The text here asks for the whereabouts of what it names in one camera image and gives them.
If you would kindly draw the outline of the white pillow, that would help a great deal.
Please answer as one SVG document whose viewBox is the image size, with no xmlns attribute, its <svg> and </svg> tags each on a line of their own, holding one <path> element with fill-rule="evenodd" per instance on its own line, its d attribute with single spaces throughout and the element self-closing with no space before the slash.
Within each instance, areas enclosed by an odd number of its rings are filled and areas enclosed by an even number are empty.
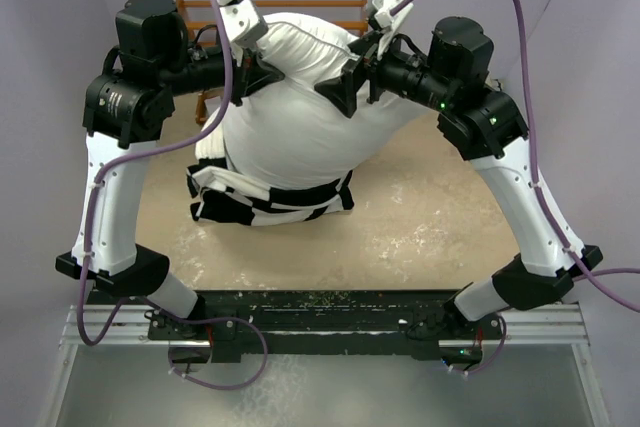
<svg viewBox="0 0 640 427">
<path fill-rule="evenodd" d="M 282 189 L 327 184 L 374 156 L 421 115 L 420 106 L 392 93 L 370 104 L 369 89 L 362 86 L 355 114 L 345 117 L 314 87 L 339 76 L 353 59 L 355 35 L 305 14 L 272 13 L 265 20 L 259 52 L 285 77 L 227 110 L 224 145 L 236 172 Z"/>
</svg>

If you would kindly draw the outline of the black white checkered pillowcase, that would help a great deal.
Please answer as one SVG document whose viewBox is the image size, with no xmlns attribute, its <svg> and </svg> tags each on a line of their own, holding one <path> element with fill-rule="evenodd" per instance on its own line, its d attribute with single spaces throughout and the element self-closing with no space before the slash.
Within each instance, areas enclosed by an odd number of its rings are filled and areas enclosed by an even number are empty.
<svg viewBox="0 0 640 427">
<path fill-rule="evenodd" d="M 196 144 L 191 216 L 256 227 L 349 212 L 354 139 L 353 121 L 326 102 L 246 98 Z"/>
</svg>

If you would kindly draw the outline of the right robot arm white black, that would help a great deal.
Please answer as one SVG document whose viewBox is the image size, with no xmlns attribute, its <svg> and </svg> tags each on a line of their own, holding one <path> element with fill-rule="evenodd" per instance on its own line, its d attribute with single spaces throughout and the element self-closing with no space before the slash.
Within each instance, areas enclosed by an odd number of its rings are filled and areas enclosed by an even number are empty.
<svg viewBox="0 0 640 427">
<path fill-rule="evenodd" d="M 338 76 L 315 84 L 345 117 L 357 111 L 356 93 L 369 103 L 394 93 L 438 114 L 438 130 L 482 177 L 516 239 L 519 252 L 484 282 L 458 291 L 444 307 L 446 330 L 467 338 L 480 320 L 505 308 L 525 311 L 564 297 L 583 269 L 603 259 L 567 224 L 530 161 L 530 134 L 514 100 L 485 82 L 494 44 L 465 17 L 440 20 L 430 49 L 421 52 L 404 34 L 388 48 L 373 31 L 348 46 L 353 59 Z"/>
</svg>

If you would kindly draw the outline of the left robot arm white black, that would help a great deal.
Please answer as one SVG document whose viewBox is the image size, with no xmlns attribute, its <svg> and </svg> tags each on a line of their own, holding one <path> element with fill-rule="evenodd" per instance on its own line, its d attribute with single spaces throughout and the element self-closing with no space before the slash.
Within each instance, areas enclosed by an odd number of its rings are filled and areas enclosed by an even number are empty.
<svg viewBox="0 0 640 427">
<path fill-rule="evenodd" d="M 143 184 L 158 154 L 164 121 L 177 95 L 223 87 L 238 100 L 282 79 L 258 60 L 267 31 L 250 0 L 213 0 L 222 21 L 220 49 L 197 52 L 173 0 L 129 0 L 115 18 L 118 44 L 86 90 L 87 184 L 74 247 L 57 257 L 58 272 L 116 298 L 146 297 L 172 314 L 184 339 L 202 334 L 197 294 L 169 271 L 167 256 L 136 242 Z"/>
</svg>

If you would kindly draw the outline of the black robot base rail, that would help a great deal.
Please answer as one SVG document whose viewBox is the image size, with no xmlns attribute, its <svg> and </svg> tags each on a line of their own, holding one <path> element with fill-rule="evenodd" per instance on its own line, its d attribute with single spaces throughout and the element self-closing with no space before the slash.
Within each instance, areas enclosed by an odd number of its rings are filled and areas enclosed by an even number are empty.
<svg viewBox="0 0 640 427">
<path fill-rule="evenodd" d="M 409 356 L 458 363 L 481 359 L 481 344 L 498 340 L 491 314 L 451 327 L 450 290 L 203 291 L 207 326 L 146 311 L 149 336 L 170 344 L 171 359 L 237 363 L 245 355 Z"/>
</svg>

